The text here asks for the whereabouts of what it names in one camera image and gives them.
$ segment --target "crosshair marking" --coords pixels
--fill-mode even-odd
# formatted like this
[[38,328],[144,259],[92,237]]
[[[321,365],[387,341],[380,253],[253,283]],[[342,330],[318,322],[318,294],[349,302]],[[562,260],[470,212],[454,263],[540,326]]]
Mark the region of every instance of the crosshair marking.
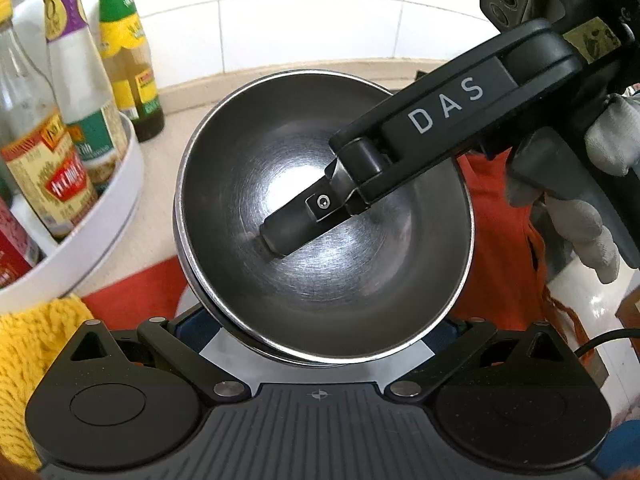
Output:
[[320,402],[321,400],[325,400],[331,394],[328,394],[324,390],[316,390],[316,391],[311,392],[310,394],[307,394],[307,395],[312,396],[314,399],[316,399],[316,400],[318,400],[318,402]]

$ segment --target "yellow bottle cap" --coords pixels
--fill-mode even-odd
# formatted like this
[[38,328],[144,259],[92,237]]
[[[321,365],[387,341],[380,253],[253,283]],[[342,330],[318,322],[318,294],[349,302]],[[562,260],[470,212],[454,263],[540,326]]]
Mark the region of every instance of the yellow bottle cap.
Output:
[[10,20],[14,15],[14,8],[11,0],[0,0],[0,22]]

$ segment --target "yellow towel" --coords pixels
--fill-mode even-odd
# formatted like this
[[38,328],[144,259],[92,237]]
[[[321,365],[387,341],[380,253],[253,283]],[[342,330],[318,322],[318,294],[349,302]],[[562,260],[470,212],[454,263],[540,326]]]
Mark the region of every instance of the yellow towel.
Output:
[[0,316],[0,451],[18,465],[39,468],[24,410],[65,344],[92,317],[77,296]]

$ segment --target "sauce bottle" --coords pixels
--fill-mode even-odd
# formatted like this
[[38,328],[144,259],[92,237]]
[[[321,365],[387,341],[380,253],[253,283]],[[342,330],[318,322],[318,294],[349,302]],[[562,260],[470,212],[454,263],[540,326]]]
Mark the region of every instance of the sauce bottle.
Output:
[[9,208],[0,200],[0,288],[5,288],[29,272],[42,252]]
[[127,151],[127,135],[82,2],[44,5],[53,90],[89,178],[102,192]]
[[54,238],[71,232],[97,199],[47,79],[24,53],[11,0],[0,0],[0,155]]
[[116,104],[143,142],[164,128],[151,52],[133,0],[100,0],[100,55]]

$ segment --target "black handle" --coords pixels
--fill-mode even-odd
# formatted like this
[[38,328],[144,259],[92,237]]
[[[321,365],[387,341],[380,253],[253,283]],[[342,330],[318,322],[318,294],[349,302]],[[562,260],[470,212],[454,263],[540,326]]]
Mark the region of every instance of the black handle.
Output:
[[267,217],[262,238],[290,254],[482,136],[542,126],[554,93],[585,65],[546,20],[492,38],[337,132],[337,160]]

